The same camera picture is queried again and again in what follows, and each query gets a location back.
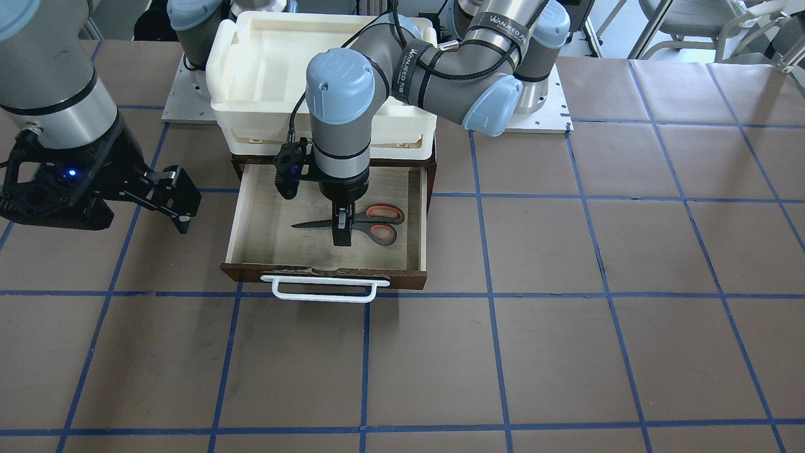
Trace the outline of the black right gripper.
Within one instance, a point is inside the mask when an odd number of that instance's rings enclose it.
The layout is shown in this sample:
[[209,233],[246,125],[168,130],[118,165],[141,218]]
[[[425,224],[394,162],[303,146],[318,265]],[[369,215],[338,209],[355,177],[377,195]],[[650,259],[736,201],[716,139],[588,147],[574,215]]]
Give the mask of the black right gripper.
[[165,167],[161,172],[132,165],[106,165],[104,199],[157,210],[170,217],[180,234],[187,234],[202,197],[190,175],[179,165]]

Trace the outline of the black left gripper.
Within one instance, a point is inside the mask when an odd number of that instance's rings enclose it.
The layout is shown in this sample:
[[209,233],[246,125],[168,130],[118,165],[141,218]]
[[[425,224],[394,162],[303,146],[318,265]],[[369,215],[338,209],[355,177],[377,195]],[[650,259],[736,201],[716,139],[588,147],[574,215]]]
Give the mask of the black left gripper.
[[365,195],[369,188],[368,179],[340,182],[319,182],[322,195],[330,200],[331,237],[333,245],[350,247],[353,235],[354,203]]

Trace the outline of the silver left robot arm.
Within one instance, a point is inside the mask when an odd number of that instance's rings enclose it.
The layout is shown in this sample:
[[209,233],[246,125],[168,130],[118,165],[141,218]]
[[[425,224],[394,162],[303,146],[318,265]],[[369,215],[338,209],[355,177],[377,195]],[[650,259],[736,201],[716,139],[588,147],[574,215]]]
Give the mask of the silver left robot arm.
[[369,188],[374,116],[389,98],[488,137],[538,95],[571,28],[557,1],[483,1],[457,49],[440,50],[395,9],[368,24],[350,48],[313,57],[305,100],[311,169],[331,201],[336,246],[350,246],[355,203]]

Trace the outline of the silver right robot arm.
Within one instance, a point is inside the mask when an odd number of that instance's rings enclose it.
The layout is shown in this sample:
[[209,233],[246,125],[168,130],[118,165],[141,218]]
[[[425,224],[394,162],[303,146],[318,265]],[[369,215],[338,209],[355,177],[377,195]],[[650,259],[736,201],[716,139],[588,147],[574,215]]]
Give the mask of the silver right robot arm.
[[128,201],[189,231],[201,204],[178,165],[155,171],[80,43],[92,1],[2,2],[2,110],[19,127],[2,163],[12,223],[107,229]]

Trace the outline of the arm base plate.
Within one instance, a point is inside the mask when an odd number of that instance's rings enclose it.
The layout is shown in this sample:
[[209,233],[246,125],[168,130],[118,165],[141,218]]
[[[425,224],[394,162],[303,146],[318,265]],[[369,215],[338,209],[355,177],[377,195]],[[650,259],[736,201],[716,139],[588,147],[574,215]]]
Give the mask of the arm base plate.
[[556,65],[552,68],[549,78],[542,84],[547,87],[547,95],[543,97],[536,95],[538,92],[543,92],[541,89],[526,89],[529,106],[539,105],[540,109],[530,113],[515,112],[507,124],[506,132],[565,134],[574,130]]
[[164,123],[215,125],[211,95],[207,87],[206,72],[191,70],[185,55],[179,60],[177,71],[165,101],[162,114]]

